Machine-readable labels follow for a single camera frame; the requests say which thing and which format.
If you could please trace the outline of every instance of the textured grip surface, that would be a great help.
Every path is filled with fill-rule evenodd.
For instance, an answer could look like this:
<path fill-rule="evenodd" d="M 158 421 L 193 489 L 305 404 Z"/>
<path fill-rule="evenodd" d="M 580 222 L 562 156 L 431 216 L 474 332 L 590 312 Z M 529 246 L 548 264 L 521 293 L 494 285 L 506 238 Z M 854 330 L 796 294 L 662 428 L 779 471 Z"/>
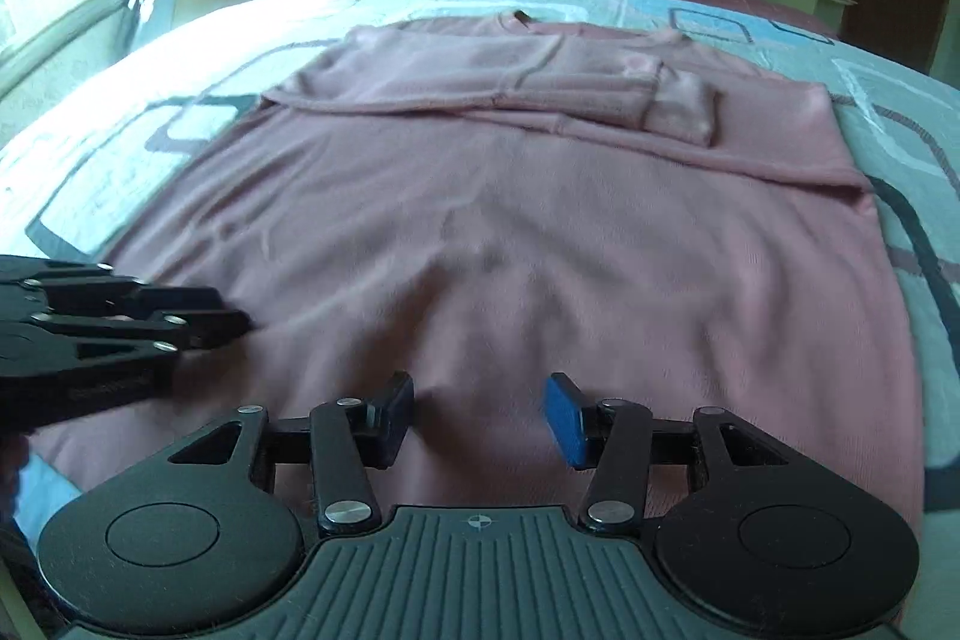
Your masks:
<path fill-rule="evenodd" d="M 96 636 L 83 627 L 66 634 Z M 258 613 L 205 633 L 210 640 L 738 636 L 675 600 L 632 543 L 581 533 L 559 507 L 400 507 L 375 533 L 320 545 L 299 579 Z M 880 627 L 861 637 L 895 636 Z"/>

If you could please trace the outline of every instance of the patterned bed sheet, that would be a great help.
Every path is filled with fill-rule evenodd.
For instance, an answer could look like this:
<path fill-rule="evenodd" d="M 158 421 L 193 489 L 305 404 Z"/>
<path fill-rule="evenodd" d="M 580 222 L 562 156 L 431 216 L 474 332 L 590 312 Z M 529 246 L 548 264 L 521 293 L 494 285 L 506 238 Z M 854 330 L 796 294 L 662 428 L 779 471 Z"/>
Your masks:
<path fill-rule="evenodd" d="M 788 77 L 824 82 L 877 191 L 923 376 L 922 569 L 902 628 L 960 626 L 960 92 L 784 23 L 678 0 L 260 0 L 177 29 L 83 85 L 0 153 L 0 253 L 96 259 L 177 170 L 354 25 L 522 9 L 541 20 L 669 25 Z M 17 520 L 32 541 L 76 490 L 33 458 Z"/>

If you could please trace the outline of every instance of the circular pad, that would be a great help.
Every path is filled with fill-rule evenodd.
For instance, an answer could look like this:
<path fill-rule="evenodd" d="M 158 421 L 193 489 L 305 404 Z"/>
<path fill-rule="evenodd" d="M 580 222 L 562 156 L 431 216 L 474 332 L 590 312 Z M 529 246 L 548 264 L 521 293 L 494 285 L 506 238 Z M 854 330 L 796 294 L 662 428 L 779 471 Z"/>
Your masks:
<path fill-rule="evenodd" d="M 778 504 L 751 513 L 740 523 L 740 542 L 759 560 L 779 567 L 812 570 L 846 554 L 850 532 L 839 518 L 801 504 Z"/>
<path fill-rule="evenodd" d="M 881 501 L 819 467 L 746 467 L 714 477 L 661 520 L 656 561 L 735 632 L 847 637 L 889 619 L 919 554 Z"/>
<path fill-rule="evenodd" d="M 208 511 L 165 501 L 128 510 L 107 529 L 107 547 L 141 567 L 172 567 L 201 557 L 220 536 Z"/>

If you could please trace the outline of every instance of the wall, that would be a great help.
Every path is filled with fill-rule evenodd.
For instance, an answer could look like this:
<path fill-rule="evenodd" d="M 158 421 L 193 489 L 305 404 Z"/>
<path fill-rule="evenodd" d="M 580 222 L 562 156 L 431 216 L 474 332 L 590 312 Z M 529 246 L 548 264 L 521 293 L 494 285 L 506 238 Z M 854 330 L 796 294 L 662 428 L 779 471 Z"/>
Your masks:
<path fill-rule="evenodd" d="M 120 12 L 114 12 L 88 28 L 0 100 L 0 148 L 90 77 L 116 62 L 121 20 Z"/>
<path fill-rule="evenodd" d="M 949 0 L 930 76 L 960 90 L 960 0 Z"/>

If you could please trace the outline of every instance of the white window frame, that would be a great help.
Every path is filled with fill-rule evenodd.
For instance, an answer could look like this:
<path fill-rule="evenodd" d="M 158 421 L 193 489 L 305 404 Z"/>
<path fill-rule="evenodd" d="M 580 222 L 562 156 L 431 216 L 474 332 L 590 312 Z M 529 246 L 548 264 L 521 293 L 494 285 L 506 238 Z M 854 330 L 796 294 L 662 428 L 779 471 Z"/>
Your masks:
<path fill-rule="evenodd" d="M 97 23 L 109 18 L 127 4 L 127 0 L 87 0 L 37 36 L 0 56 L 0 100 L 24 81 L 47 59 L 66 44 L 78 39 Z M 121 44 L 117 43 L 117 58 Z"/>

